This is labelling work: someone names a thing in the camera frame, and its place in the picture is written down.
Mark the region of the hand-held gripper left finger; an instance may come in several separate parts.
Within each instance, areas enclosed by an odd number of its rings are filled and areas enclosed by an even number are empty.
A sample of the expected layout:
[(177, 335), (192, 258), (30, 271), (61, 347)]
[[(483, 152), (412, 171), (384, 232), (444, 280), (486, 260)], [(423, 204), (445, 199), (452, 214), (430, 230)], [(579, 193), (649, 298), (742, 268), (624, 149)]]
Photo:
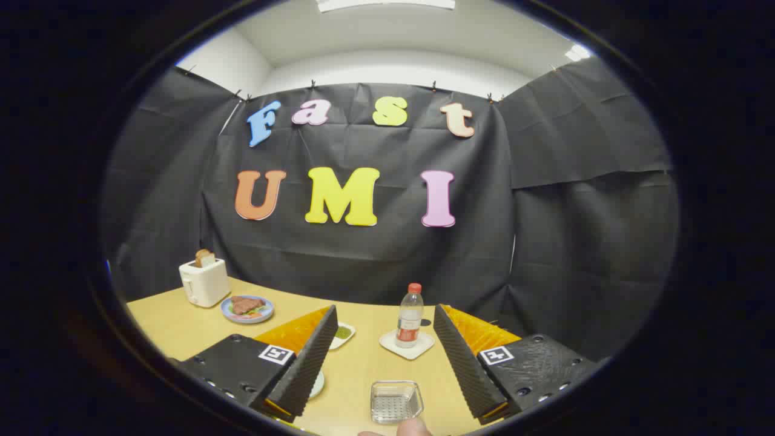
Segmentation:
[(257, 337), (227, 335), (176, 365), (232, 402), (292, 423), (306, 408), (337, 329), (337, 307), (329, 305)]

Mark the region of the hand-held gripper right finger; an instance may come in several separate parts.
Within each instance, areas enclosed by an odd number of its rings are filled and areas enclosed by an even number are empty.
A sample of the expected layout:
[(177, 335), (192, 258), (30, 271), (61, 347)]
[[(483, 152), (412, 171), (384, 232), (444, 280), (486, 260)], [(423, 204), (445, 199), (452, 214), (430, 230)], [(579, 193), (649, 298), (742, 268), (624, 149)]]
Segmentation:
[(548, 335), (518, 337), (449, 305), (435, 307), (434, 331), (480, 424), (559, 397), (600, 366)]

